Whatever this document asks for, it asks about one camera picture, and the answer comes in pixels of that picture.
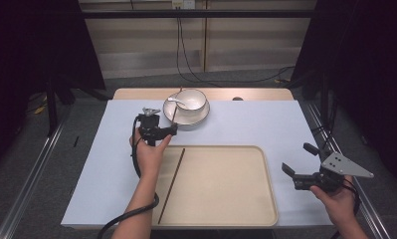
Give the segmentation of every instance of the metal bracket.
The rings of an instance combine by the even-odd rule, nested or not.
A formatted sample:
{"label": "metal bracket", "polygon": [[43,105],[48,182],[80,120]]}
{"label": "metal bracket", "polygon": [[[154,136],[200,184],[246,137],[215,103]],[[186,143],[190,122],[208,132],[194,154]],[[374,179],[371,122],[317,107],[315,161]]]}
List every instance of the metal bracket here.
{"label": "metal bracket", "polygon": [[325,159],[321,166],[340,175],[374,177],[374,173],[359,166],[338,152],[332,153],[328,158]]}
{"label": "metal bracket", "polygon": [[160,112],[160,110],[154,110],[149,108],[142,108],[142,111],[144,112],[146,117],[150,117]]}

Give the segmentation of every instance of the wall outlet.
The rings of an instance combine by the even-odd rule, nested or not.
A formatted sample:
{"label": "wall outlet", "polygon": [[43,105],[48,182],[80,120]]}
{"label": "wall outlet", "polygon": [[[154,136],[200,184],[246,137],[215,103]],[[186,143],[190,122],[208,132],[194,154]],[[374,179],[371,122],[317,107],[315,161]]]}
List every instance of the wall outlet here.
{"label": "wall outlet", "polygon": [[183,9],[183,0],[172,0],[172,9]]}
{"label": "wall outlet", "polygon": [[195,9],[195,0],[183,0],[183,9]]}

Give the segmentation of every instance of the black wire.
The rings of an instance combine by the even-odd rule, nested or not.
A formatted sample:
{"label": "black wire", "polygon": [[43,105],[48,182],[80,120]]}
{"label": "black wire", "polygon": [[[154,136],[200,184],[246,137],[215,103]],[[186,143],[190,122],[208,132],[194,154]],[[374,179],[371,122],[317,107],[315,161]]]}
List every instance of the black wire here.
{"label": "black wire", "polygon": [[334,124],[335,124],[335,118],[337,115],[337,108],[338,108],[338,102],[337,102],[337,98],[334,97],[334,101],[332,104],[332,109],[331,109],[331,113],[330,113],[330,117],[328,119],[328,135],[327,138],[325,139],[324,144],[322,145],[322,149],[325,148],[325,146],[327,145],[327,143],[331,140],[332,138],[332,131],[334,129]]}
{"label": "black wire", "polygon": [[[136,149],[137,146],[139,144],[139,141],[142,140],[142,137],[138,139],[137,142],[135,142],[135,128],[136,128],[136,123],[139,121],[139,117],[136,117],[135,120],[133,121],[133,128],[132,128],[132,161],[133,161],[133,166],[135,167],[135,171],[136,174],[138,174],[139,177],[141,177],[141,173],[139,170],[139,165],[138,165],[138,161],[136,158]],[[139,207],[136,209],[133,209],[131,211],[125,212],[123,214],[121,214],[120,216],[112,219],[111,221],[107,222],[107,224],[99,231],[99,235],[97,236],[98,239],[101,239],[102,236],[104,235],[105,231],[108,230],[108,228],[110,228],[111,226],[113,226],[114,224],[121,222],[129,217],[138,215],[140,213],[146,212],[148,210],[153,209],[154,207],[156,207],[158,205],[158,203],[160,202],[160,198],[158,197],[157,193],[154,193],[154,201],[146,206],[143,207]]]}
{"label": "black wire", "polygon": [[33,102],[34,100],[38,99],[40,96],[42,96],[44,93],[38,93],[36,96],[30,98],[28,102]]}
{"label": "black wire", "polygon": [[[355,204],[353,205],[353,214],[356,216],[357,212],[359,211],[359,207],[360,207],[360,203],[361,203],[361,200],[360,200],[360,197],[359,197],[359,192],[357,191],[355,185],[351,181],[347,180],[346,178],[344,178],[344,180],[351,185],[351,187],[347,186],[347,185],[344,185],[344,184],[342,184],[341,186],[343,188],[353,192],[354,200],[355,200],[355,202],[354,202]],[[331,239],[337,239],[339,236],[340,236],[340,232],[336,231],[331,236]]]}
{"label": "black wire", "polygon": [[26,110],[25,113],[27,114],[27,113],[34,112],[34,111],[38,110],[39,108],[45,107],[46,105],[47,105],[47,102],[43,102],[41,105],[37,106],[36,108]]}
{"label": "black wire", "polygon": [[[182,41],[183,56],[185,57],[186,65],[188,66],[189,72],[192,74],[192,76],[194,76],[194,77],[198,80],[198,82],[195,82],[195,81],[186,79],[186,78],[180,73],[180,69],[179,69],[179,38],[180,38],[181,41]],[[190,65],[189,65],[188,57],[186,56],[186,48],[185,48],[185,43],[184,43],[184,41],[183,41],[182,20],[181,20],[180,18],[177,19],[177,53],[176,53],[176,67],[177,67],[177,71],[178,71],[179,75],[180,75],[184,80],[186,80],[186,81],[188,81],[188,82],[192,82],[192,83],[206,83],[206,84],[209,84],[209,85],[211,85],[211,86],[221,88],[221,86],[218,86],[218,85],[213,84],[213,83],[208,82],[208,81],[203,81],[203,80],[201,80],[200,78],[198,78],[198,77],[192,72],[192,69],[191,69],[191,67],[190,67]]]}
{"label": "black wire", "polygon": [[279,83],[286,83],[286,84],[289,84],[290,81],[287,81],[286,79],[282,79],[282,73],[284,72],[284,71],[282,71],[282,69],[283,69],[283,68],[279,69],[279,71],[278,71],[278,78],[277,78],[277,81],[278,81]]}
{"label": "black wire", "polygon": [[117,222],[121,222],[129,217],[141,214],[143,212],[146,212],[148,210],[153,209],[154,207],[156,207],[158,205],[158,203],[160,202],[160,198],[158,197],[157,193],[154,193],[154,201],[146,206],[143,207],[139,207],[136,209],[133,209],[131,211],[125,212],[123,214],[121,214],[120,216],[112,219],[111,221],[107,222],[107,224],[99,231],[99,235],[97,236],[98,239],[101,239],[102,236],[104,235],[105,231],[108,230],[108,228],[110,228],[111,226],[113,226],[114,224],[116,224]]}
{"label": "black wire", "polygon": [[[189,72],[192,74],[192,76],[194,76],[195,79],[198,80],[198,82],[195,82],[193,80],[187,79],[185,78],[182,73],[180,72],[179,69],[179,45],[180,45],[180,40],[182,41],[182,48],[183,48],[183,55],[185,57],[185,61],[186,61],[186,65],[188,67]],[[259,79],[259,80],[253,80],[253,81],[205,81],[200,79],[199,77],[197,77],[193,72],[192,69],[189,65],[189,61],[188,58],[186,56],[186,48],[185,48],[185,43],[183,40],[183,27],[182,27],[182,20],[180,18],[177,19],[177,51],[176,51],[176,68],[177,68],[177,72],[179,73],[179,75],[186,81],[191,82],[191,83],[206,83],[209,85],[212,85],[214,87],[218,87],[221,88],[221,86],[216,85],[214,83],[259,83],[259,82],[264,82],[264,81],[269,81],[272,80],[274,78],[279,77],[282,73],[286,72],[289,69],[293,69],[295,66],[289,66],[289,67],[283,67],[281,69],[279,69],[278,73],[270,76],[268,78],[264,78],[264,79]]]}
{"label": "black wire", "polygon": [[322,131],[323,129],[327,129],[327,127],[324,126],[324,125],[321,125],[321,126],[318,126],[318,127],[311,128],[310,131],[312,131],[313,133],[317,134],[320,131]]}

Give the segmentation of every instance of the white table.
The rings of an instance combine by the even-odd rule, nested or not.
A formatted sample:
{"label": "white table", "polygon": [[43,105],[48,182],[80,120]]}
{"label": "white table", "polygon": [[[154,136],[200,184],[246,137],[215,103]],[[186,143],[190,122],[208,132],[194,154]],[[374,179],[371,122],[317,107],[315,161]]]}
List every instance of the white table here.
{"label": "white table", "polygon": [[[168,97],[176,91],[165,89],[162,93]],[[181,127],[171,145],[257,146],[266,156],[279,212],[277,223],[270,227],[331,225],[323,205],[311,192],[296,191],[292,180],[281,170],[282,162],[297,173],[312,174],[319,170],[319,158],[302,148],[304,142],[316,144],[298,102],[209,99],[211,111],[208,117],[195,128]],[[124,211],[138,181],[128,146],[133,119],[143,107],[161,109],[162,105],[162,100],[108,102],[62,225],[79,229],[100,228]],[[169,119],[162,115],[160,126],[169,125]],[[194,225],[179,227],[194,228]],[[253,226],[232,225],[230,228],[245,227]]]}

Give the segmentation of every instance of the wooden tray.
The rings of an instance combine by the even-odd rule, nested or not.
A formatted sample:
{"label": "wooden tray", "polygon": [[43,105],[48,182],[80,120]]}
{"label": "wooden tray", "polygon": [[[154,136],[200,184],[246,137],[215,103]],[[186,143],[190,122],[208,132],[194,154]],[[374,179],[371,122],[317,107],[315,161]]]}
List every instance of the wooden tray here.
{"label": "wooden tray", "polygon": [[156,191],[154,228],[256,228],[278,220],[266,158],[256,146],[168,146]]}

